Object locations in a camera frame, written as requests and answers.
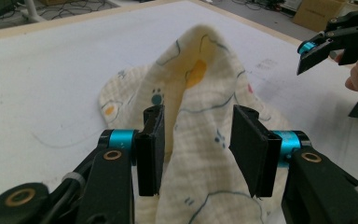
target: baby blanket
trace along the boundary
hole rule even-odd
[[[263,223],[280,206],[287,173],[278,171],[272,198],[250,198],[228,149],[233,105],[257,110],[270,130],[289,125],[255,97],[234,50],[214,28],[191,28],[153,64],[113,76],[100,95],[111,129],[142,130],[143,111],[161,104],[164,175],[159,196],[136,199],[136,223]]]

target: orange spot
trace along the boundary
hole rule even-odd
[[[206,63],[202,60],[198,60],[193,67],[190,75],[186,77],[186,89],[192,88],[193,86],[199,84],[205,76],[206,72]]]
[[[248,84],[248,92],[253,93],[251,84]]]
[[[107,107],[107,109],[105,110],[105,115],[111,115],[114,110],[115,110],[115,107],[112,105]]]

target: teal joint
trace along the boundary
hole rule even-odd
[[[281,153],[278,161],[278,167],[289,167],[288,161],[292,158],[292,154],[301,149],[301,143],[297,135],[292,131],[272,131],[282,139]]]
[[[125,149],[131,152],[135,130],[114,129],[110,134],[109,147]]]
[[[301,49],[298,50],[298,53],[303,54],[304,52],[308,52],[308,51],[312,50],[315,47],[316,47],[316,45],[314,43],[307,42],[301,47]]]

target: yellow patterned cloth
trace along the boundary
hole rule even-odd
[[[160,195],[136,199],[138,224],[262,223],[280,206],[284,170],[277,173],[273,198],[249,196],[228,149],[232,108],[257,110],[271,130],[289,125],[255,97],[234,50],[214,28],[191,28],[155,63],[113,76],[100,95],[112,129],[142,130],[143,111],[160,104],[165,105],[166,169]]]

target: cartoon print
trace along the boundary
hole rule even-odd
[[[248,92],[253,93],[252,86],[251,86],[251,84],[249,84],[249,83],[248,83]]]
[[[188,224],[199,223],[200,220],[203,220],[202,217],[209,216],[214,211],[214,208],[211,206],[211,204],[219,204],[218,202],[221,200],[221,197],[224,197],[225,201],[229,201],[227,198],[230,198],[230,197],[233,198],[232,201],[238,201],[237,200],[238,197],[242,197],[246,201],[252,200],[253,202],[255,202],[255,205],[256,205],[256,206],[252,206],[252,207],[256,207],[256,209],[254,209],[254,211],[248,211],[248,212],[259,212],[260,220],[262,221],[262,208],[261,208],[260,204],[255,199],[252,199],[248,194],[242,193],[242,192],[237,192],[237,191],[218,190],[216,192],[209,193],[206,196],[205,201],[197,209],[197,211],[193,214],[191,219],[188,221]]]
[[[194,66],[191,68],[191,70],[187,71],[185,73],[185,79],[186,79],[186,90],[191,91],[192,88],[202,85],[202,80],[205,78],[208,78],[208,63],[205,61],[205,59],[209,58],[210,55],[215,54],[216,47],[219,49],[222,49],[223,51],[228,51],[228,48],[224,46],[223,44],[219,43],[217,40],[212,39],[209,35],[203,35],[200,38],[200,56],[199,59],[195,61]],[[197,92],[200,90],[200,92],[206,92],[209,91],[211,86],[199,86],[199,88],[195,91]],[[192,105],[183,105],[182,108],[179,110],[179,113],[181,112],[188,112],[188,113],[202,113],[204,111],[213,110],[216,108],[224,107],[226,106],[231,98],[232,95],[221,95],[219,99],[213,99],[209,104],[208,102],[203,102],[203,104],[192,104]]]
[[[101,110],[103,111],[105,120],[108,124],[115,121],[122,105],[123,103],[120,101],[109,100],[102,106]]]
[[[223,148],[226,148],[226,138],[224,135],[222,135],[219,130],[216,130],[216,137],[214,138],[215,143],[219,143],[222,145]]]
[[[246,74],[246,71],[245,71],[245,70],[240,71],[240,72],[237,74],[237,80],[240,79],[240,76],[245,75],[245,74]],[[235,100],[235,104],[241,105],[240,101],[238,100],[238,96],[237,96],[237,92],[236,92],[236,91],[234,92],[234,100]]]
[[[194,200],[192,200],[190,197],[185,199],[185,204],[187,204],[187,205],[191,205],[191,204],[193,204],[193,202],[194,202]]]
[[[217,40],[211,39],[211,38],[209,37],[209,35],[204,35],[204,36],[201,38],[201,42],[200,42],[200,52],[202,52],[202,49],[203,49],[202,45],[203,45],[203,43],[204,43],[205,38],[208,38],[209,42],[215,44],[217,47],[219,47],[219,48],[221,48],[221,49],[224,49],[224,50],[226,50],[226,51],[229,52],[229,50],[228,50],[228,48],[227,48],[226,46],[224,46],[224,45],[218,43]]]
[[[164,104],[164,94],[161,92],[161,89],[153,89],[153,96],[151,101],[153,105]]]
[[[127,102],[127,105],[130,104],[130,102],[132,101],[133,97],[135,96],[135,93],[130,97],[130,100]]]
[[[126,71],[124,70],[119,71],[117,74],[121,79],[123,79],[127,75]]]
[[[175,54],[173,54],[172,57],[168,58],[168,59],[165,60],[165,61],[161,61],[161,62],[160,62],[159,60],[157,60],[157,61],[156,61],[156,64],[162,66],[162,65],[164,65],[164,64],[166,64],[166,63],[172,61],[173,59],[179,57],[179,55],[180,55],[180,53],[181,53],[181,49],[180,49],[180,45],[179,45],[179,40],[176,40],[175,44],[176,44],[176,45],[175,45],[175,46],[176,46],[176,52],[175,52]]]
[[[199,84],[205,76],[206,62],[198,60],[190,72],[186,73],[186,89]]]

